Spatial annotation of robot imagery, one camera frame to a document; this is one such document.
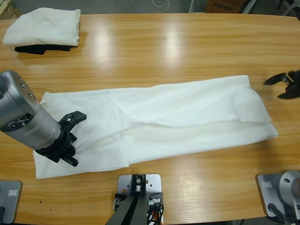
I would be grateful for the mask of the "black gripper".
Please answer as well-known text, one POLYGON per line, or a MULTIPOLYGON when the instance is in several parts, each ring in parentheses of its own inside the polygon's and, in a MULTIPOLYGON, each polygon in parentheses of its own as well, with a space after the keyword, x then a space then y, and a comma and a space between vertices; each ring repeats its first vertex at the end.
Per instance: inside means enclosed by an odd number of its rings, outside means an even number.
POLYGON ((49 147, 35 150, 35 152, 55 163, 58 163, 62 159, 76 167, 78 160, 74 158, 75 148, 72 142, 76 141, 77 138, 70 132, 73 127, 74 125, 70 123, 60 123, 59 137, 49 147))
POLYGON ((268 78, 263 85, 274 85, 279 82, 287 84, 285 92, 278 95, 280 99, 295 99, 300 97, 300 71, 289 71, 268 78))

